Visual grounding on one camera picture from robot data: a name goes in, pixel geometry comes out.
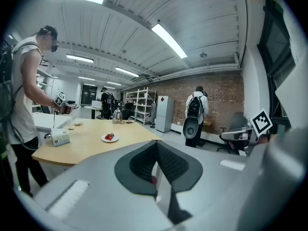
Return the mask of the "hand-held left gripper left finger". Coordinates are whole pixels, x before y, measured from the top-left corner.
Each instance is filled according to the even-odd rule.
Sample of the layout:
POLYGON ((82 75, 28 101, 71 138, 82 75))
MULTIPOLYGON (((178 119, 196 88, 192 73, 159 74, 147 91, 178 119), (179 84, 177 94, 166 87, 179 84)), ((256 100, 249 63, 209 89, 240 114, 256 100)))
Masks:
POLYGON ((51 217, 80 231, 162 231, 173 226, 155 198, 131 193, 115 164, 145 142, 97 154, 69 168, 35 195, 51 217))

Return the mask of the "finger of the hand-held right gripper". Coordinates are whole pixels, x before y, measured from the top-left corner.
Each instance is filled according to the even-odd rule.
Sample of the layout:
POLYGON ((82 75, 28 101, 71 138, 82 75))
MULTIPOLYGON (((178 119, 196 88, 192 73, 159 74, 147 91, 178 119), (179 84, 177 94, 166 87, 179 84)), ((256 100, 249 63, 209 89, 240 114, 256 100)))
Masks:
POLYGON ((239 141, 242 139, 242 131, 225 131, 220 135, 222 140, 239 141))

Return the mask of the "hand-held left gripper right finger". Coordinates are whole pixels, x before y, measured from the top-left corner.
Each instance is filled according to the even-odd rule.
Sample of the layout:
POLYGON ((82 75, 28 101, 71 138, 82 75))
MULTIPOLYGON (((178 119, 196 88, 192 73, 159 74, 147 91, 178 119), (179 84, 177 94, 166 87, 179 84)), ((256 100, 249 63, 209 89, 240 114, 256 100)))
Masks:
POLYGON ((249 157, 222 154, 170 141, 159 145, 188 156, 203 172, 194 186, 170 198, 172 217, 158 224, 266 224, 263 158, 266 144, 257 145, 249 157))

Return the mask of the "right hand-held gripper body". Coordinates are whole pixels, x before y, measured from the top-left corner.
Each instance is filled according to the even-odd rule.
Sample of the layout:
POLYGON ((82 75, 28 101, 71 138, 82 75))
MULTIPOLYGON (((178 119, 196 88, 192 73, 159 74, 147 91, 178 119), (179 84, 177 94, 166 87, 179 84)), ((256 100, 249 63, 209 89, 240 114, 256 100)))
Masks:
POLYGON ((247 120, 244 131, 240 135, 240 138, 244 141, 245 154, 252 153, 261 136, 267 136, 268 130, 272 126, 272 121, 264 108, 247 120))

